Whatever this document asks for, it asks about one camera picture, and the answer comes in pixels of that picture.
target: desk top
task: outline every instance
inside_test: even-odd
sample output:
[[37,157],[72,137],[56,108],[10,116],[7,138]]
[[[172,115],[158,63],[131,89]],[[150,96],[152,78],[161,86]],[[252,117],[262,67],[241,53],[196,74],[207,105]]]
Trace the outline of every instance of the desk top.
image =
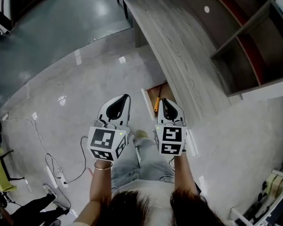
[[179,0],[125,0],[191,128],[242,100],[227,97],[201,23]]

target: jeans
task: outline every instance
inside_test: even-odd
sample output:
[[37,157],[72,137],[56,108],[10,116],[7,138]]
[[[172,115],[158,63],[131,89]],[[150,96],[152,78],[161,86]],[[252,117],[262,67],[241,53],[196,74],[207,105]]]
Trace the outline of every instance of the jeans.
[[56,220],[56,218],[65,213],[61,207],[52,211],[40,212],[55,199],[54,195],[47,194],[46,197],[32,200],[28,204],[22,206],[11,215],[14,225],[39,226],[44,223],[43,226],[49,226]]
[[133,138],[130,137],[129,144],[112,167],[112,192],[137,179],[174,183],[174,171],[159,154],[156,143],[148,138]]

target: bracelet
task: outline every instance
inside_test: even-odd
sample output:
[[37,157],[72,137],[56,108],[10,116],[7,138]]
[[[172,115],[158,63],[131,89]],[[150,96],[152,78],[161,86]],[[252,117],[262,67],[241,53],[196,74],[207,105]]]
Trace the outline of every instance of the bracelet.
[[110,163],[111,163],[110,166],[107,167],[107,168],[98,168],[98,167],[96,166],[96,162],[95,162],[94,165],[93,165],[93,167],[94,167],[95,169],[97,169],[97,170],[100,170],[100,171],[106,171],[106,170],[109,170],[109,169],[112,168],[113,162],[110,161]]

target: glossy tile floor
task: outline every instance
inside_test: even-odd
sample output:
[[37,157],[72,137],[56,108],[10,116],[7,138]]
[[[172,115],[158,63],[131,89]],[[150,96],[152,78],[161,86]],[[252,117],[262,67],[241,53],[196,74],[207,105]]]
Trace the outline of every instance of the glossy tile floor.
[[[129,29],[98,40],[80,49],[82,64],[76,65],[73,52],[55,62],[23,86],[6,104],[1,113],[10,118],[25,118],[37,113],[37,129],[43,135],[46,150],[63,168],[67,180],[83,170],[80,139],[100,106],[122,93],[132,99],[129,126],[134,132],[143,129],[152,136],[151,121],[141,88],[158,85],[165,79],[149,46],[134,48],[133,30]],[[61,105],[58,99],[64,96]],[[198,156],[189,154],[195,180],[203,176],[206,194],[212,209],[227,219],[231,207],[244,211],[261,189],[273,168],[283,162],[283,99],[261,102],[240,102],[193,128],[192,135]],[[18,190],[11,193],[17,203],[25,204],[44,196],[42,184],[52,186],[45,170],[44,151],[32,127],[24,121],[3,123],[2,147],[14,149],[8,170],[12,176],[25,176],[18,181]],[[83,148],[87,166],[94,160]],[[61,190],[79,213],[87,203],[91,176],[88,172]],[[67,200],[57,191],[59,201]],[[14,205],[9,205],[12,212]],[[71,214],[62,217],[63,225],[73,221]]]
[[117,0],[45,0],[0,40],[0,107],[52,63],[130,28]]

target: white marble floor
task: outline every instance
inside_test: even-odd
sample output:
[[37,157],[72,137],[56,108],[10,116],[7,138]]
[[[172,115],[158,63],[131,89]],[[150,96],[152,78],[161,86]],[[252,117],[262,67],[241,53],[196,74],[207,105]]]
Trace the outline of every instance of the white marble floor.
[[[149,46],[134,47],[132,29],[80,49],[80,65],[76,63],[77,54],[69,54],[38,74],[0,110],[0,115],[8,112],[10,118],[37,113],[37,129],[44,146],[57,159],[67,180],[83,170],[80,139],[87,135],[100,106],[110,98],[129,94],[131,130],[142,129],[152,136],[154,122],[141,88],[165,79]],[[66,96],[64,106],[58,101],[61,96]],[[244,211],[252,203],[271,169],[283,162],[283,99],[242,101],[196,125],[192,135],[199,152],[195,157],[189,155],[194,177],[199,185],[198,178],[204,177],[210,206],[222,218],[228,218],[231,207]],[[18,190],[12,198],[25,204],[44,196],[42,184],[51,182],[34,129],[24,121],[3,122],[2,147],[15,150],[9,158],[9,170],[13,176],[25,176],[30,186],[17,182]],[[91,167],[94,161],[83,148]],[[77,213],[87,203],[90,181],[85,173],[68,188],[59,184]],[[58,195],[61,203],[67,204],[60,192]],[[63,225],[73,220],[71,214],[62,218]]]

